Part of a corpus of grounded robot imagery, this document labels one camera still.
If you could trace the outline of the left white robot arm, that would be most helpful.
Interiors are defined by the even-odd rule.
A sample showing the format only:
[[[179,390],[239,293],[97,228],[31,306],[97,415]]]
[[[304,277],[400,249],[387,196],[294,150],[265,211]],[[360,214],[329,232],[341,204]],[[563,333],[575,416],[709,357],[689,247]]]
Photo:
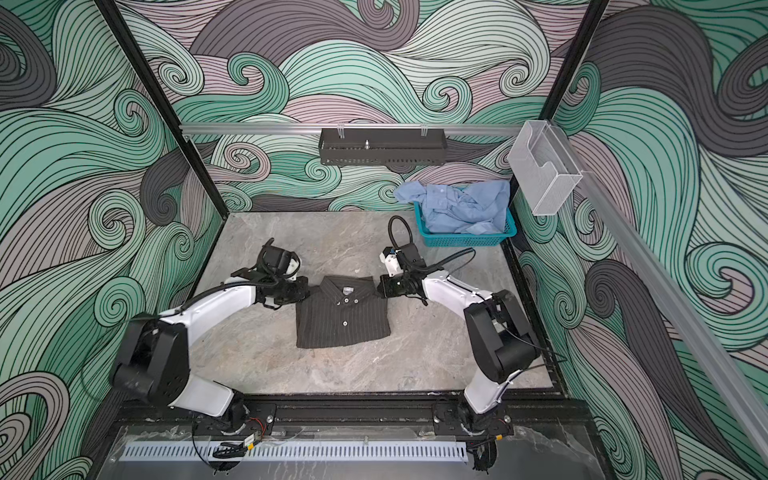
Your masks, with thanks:
[[[269,239],[254,266],[159,314],[140,313],[127,324],[109,383],[157,408],[182,409],[236,431],[249,418],[243,394],[191,372],[190,348],[235,313],[261,305],[276,311],[309,296],[297,253]]]

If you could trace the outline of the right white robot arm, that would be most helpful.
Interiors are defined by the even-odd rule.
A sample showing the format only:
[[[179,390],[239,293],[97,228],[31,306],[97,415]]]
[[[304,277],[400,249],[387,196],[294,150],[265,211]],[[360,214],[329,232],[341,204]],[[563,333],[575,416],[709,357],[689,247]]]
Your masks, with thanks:
[[[380,295],[387,299],[415,298],[425,306],[438,303],[465,321],[476,372],[463,390],[457,416],[463,428],[475,435],[486,429],[508,387],[530,370],[537,358],[548,354],[561,362],[566,357],[541,345],[510,291],[491,292],[471,286],[446,269],[448,263],[463,256],[475,257],[475,249],[464,248],[428,264],[403,217],[392,216],[387,233],[391,245],[380,255],[387,269],[380,277]]]

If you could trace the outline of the dark grey pinstripe shirt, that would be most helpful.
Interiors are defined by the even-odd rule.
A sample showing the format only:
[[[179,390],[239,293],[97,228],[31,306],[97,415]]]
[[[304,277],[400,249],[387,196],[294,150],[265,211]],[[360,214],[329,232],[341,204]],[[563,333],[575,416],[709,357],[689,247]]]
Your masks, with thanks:
[[[326,276],[296,304],[296,346],[323,349],[355,345],[391,334],[387,299],[371,277]]]

